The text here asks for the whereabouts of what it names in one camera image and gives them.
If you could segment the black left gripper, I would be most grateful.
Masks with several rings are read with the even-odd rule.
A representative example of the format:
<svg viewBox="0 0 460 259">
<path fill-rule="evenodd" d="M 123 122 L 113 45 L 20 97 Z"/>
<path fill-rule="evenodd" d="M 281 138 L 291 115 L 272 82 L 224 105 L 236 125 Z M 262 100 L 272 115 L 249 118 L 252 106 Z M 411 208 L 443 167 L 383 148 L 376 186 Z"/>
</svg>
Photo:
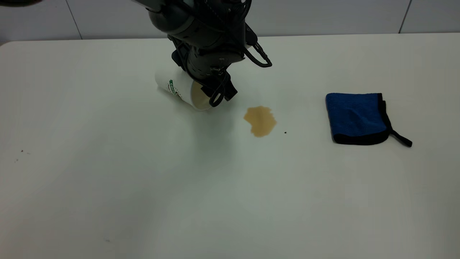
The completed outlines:
<svg viewBox="0 0 460 259">
<path fill-rule="evenodd" d="M 208 98 L 209 105 L 215 108 L 222 100 L 230 101 L 238 93 L 230 74 L 225 71 L 233 63 L 244 59 L 244 54 L 232 47 L 205 50 L 193 46 L 185 59 L 184 69 L 192 79 L 202 84 L 201 91 Z M 225 73 L 219 77 L 220 82 L 214 78 L 214 72 Z"/>
</svg>

